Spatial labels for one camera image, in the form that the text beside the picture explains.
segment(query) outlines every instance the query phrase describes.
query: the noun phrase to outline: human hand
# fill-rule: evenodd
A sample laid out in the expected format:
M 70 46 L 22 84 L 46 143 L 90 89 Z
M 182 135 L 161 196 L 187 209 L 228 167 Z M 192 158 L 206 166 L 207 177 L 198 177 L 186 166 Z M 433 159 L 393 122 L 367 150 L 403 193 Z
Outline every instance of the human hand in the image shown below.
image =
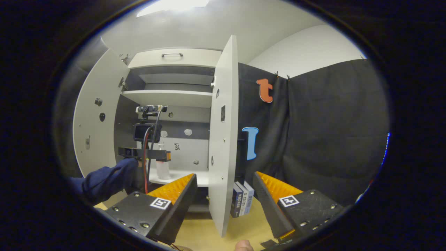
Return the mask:
M 241 240 L 235 245 L 235 251 L 254 251 L 248 240 Z

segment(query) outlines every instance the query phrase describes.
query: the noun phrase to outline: stacked books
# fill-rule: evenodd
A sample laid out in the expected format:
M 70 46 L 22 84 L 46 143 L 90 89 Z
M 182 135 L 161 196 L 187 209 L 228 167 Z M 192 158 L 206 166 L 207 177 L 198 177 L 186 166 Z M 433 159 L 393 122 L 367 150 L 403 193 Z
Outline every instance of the stacked books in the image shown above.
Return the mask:
M 240 182 L 234 182 L 234 190 L 232 192 L 231 215 L 237 218 L 246 215 L 251 210 L 252 198 L 254 197 L 254 189 L 245 181 L 242 185 Z

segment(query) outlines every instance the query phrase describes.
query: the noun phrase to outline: drawer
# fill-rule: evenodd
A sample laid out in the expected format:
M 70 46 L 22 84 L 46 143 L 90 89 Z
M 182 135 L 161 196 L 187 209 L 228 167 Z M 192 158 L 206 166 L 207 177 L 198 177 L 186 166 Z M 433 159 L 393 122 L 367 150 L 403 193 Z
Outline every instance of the drawer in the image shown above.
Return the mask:
M 221 51 L 207 49 L 160 49 L 137 53 L 128 67 L 130 69 L 148 66 L 201 66 L 215 67 L 219 60 Z

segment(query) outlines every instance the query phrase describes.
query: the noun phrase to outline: wooden table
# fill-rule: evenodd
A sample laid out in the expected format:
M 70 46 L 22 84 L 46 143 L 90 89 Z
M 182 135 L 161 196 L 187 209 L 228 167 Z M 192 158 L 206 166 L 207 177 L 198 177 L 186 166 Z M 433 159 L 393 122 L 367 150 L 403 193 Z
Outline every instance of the wooden table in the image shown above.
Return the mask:
M 256 198 L 252 200 L 249 214 L 238 218 L 229 216 L 226 236 L 223 238 L 219 236 L 212 219 L 205 214 L 188 213 L 174 244 L 193 251 L 234 251 L 235 244 L 243 239 L 249 240 L 255 251 L 264 249 L 260 245 L 262 242 L 269 239 L 276 241 Z

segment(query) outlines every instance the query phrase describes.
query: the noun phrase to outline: blue letter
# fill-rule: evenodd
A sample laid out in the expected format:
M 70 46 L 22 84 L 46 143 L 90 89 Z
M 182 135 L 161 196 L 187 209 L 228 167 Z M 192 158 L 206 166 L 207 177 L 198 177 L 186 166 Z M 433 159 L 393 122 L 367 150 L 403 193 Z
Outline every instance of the blue letter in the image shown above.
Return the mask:
M 256 135 L 259 129 L 256 127 L 245 127 L 242 129 L 242 132 L 248 132 L 248 153 L 246 154 L 246 160 L 254 159 L 257 157 L 254 148 L 256 147 Z

